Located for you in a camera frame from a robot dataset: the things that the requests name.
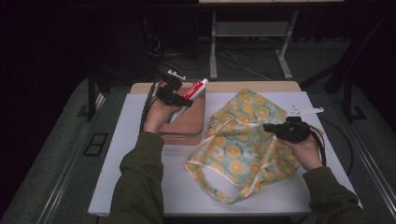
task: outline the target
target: toothpaste tube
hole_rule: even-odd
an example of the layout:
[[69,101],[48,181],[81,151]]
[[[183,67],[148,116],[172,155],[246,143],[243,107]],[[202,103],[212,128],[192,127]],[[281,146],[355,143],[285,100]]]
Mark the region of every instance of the toothpaste tube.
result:
[[[195,85],[186,94],[183,95],[184,99],[192,100],[192,101],[195,101],[196,99],[198,99],[198,97],[206,89],[206,83],[207,83],[206,78],[204,78],[204,80],[202,80],[202,81],[198,81],[197,83],[195,83]],[[176,113],[173,113],[171,115],[168,122],[172,123],[175,119],[178,118],[178,116],[182,115],[187,109],[188,109],[187,106],[182,106],[181,110],[179,110]]]

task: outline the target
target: gray floor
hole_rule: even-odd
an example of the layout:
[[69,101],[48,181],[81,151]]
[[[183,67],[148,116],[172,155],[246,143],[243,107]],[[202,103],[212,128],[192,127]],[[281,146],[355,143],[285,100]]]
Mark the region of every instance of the gray floor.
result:
[[[236,80],[284,80],[277,64],[275,49],[279,41],[221,40],[218,43],[219,81]],[[335,63],[345,52],[348,41],[329,40],[291,42],[286,59],[293,80],[300,82]],[[235,63],[231,52],[253,74]],[[203,48],[197,59],[175,59],[176,50],[170,51],[166,64],[174,66],[188,78],[209,77],[208,49]],[[367,101],[364,93],[355,88],[352,104],[359,106],[368,119],[348,124],[340,115],[342,93],[329,95],[323,90],[327,78],[309,86],[306,91],[314,106],[322,106],[325,112],[319,116],[326,134],[347,170],[351,153],[345,137],[333,127],[338,127],[351,142],[354,163],[349,179],[358,193],[363,207],[376,224],[396,223],[389,211],[382,192],[378,189],[370,170],[361,159],[358,148],[363,145],[370,152],[391,189],[396,187],[394,177],[396,158],[395,133]],[[70,97],[46,144],[38,155],[29,175],[23,182],[13,203],[1,220],[8,223],[104,223],[87,213],[97,178],[106,157],[106,150],[117,125],[117,120],[128,88],[115,88],[113,92],[98,100],[98,112],[92,121],[79,117],[78,112],[87,105],[87,82],[82,82]],[[108,133],[103,153],[99,157],[82,156],[82,152],[94,133]]]

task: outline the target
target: yellow floral bag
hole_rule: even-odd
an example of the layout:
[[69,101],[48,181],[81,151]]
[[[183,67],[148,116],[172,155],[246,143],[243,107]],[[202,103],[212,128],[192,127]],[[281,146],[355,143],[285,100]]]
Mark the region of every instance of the yellow floral bag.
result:
[[[242,90],[216,112],[208,138],[185,162],[185,167],[215,200],[231,204],[261,190],[262,186],[294,175],[300,163],[290,148],[267,133],[263,123],[283,123],[286,111],[250,90]],[[205,178],[210,168],[240,188],[236,198],[215,189]]]

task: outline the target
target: olive jacket sleeve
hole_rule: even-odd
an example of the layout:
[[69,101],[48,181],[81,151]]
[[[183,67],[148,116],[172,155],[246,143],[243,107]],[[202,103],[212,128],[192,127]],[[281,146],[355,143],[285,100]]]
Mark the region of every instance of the olive jacket sleeve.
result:
[[107,224],[163,223],[163,140],[141,133],[120,164],[121,176],[111,201]]
[[309,206],[318,216],[318,223],[372,223],[358,205],[358,197],[340,185],[329,167],[306,172],[304,180],[310,192]]

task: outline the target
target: cardboard box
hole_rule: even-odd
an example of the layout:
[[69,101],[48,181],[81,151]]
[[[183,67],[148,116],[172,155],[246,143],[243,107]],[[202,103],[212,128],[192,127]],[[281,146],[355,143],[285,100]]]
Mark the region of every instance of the cardboard box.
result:
[[[196,81],[183,82],[177,92],[184,95]],[[164,124],[158,134],[166,145],[195,146],[202,141],[205,119],[205,91],[194,101],[192,107],[170,124]]]

